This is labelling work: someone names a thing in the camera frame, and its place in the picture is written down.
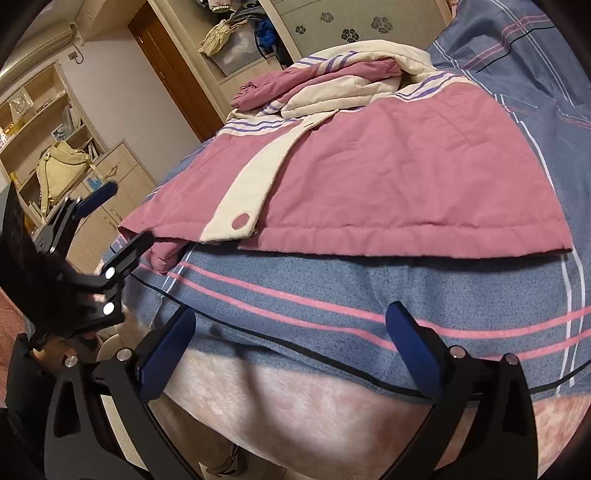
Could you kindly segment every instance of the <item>floor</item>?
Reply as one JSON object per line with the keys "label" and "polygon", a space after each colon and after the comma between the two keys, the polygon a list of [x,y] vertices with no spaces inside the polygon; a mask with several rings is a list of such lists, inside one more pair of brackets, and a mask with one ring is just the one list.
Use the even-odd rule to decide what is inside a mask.
{"label": "floor", "polygon": [[[299,473],[286,470],[253,453],[247,452],[248,469],[242,475],[234,476],[237,480],[314,480]],[[217,480],[217,477],[203,473],[205,480]]]}

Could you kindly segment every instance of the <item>wooden door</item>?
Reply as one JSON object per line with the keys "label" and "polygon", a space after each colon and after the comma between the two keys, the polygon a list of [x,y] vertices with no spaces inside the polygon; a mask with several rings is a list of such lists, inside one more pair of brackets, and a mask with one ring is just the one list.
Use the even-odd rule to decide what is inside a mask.
{"label": "wooden door", "polygon": [[214,136],[223,122],[148,2],[129,29],[199,140]]}

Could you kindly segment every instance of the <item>beige bag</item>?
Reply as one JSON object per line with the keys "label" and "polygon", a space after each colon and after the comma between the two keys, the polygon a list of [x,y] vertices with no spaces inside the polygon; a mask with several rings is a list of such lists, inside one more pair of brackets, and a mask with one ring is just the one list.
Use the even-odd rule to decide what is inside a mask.
{"label": "beige bag", "polygon": [[37,166],[37,178],[41,186],[41,214],[47,216],[50,205],[55,205],[86,174],[90,155],[74,150],[66,142],[49,147]]}

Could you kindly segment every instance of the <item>white wall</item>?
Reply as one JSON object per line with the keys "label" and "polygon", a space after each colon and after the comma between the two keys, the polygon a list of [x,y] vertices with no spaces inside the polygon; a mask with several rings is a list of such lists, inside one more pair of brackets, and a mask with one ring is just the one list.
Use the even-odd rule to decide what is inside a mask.
{"label": "white wall", "polygon": [[125,140],[156,182],[199,145],[128,29],[80,48],[84,62],[57,55],[84,112],[107,146]]}

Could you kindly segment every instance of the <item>storage box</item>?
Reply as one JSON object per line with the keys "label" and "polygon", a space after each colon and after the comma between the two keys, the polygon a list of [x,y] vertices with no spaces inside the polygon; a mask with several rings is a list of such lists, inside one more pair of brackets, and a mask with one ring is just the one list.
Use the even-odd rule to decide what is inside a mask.
{"label": "storage box", "polygon": [[238,27],[221,50],[212,55],[224,75],[230,76],[261,58],[256,47],[255,26],[254,22],[248,22]]}

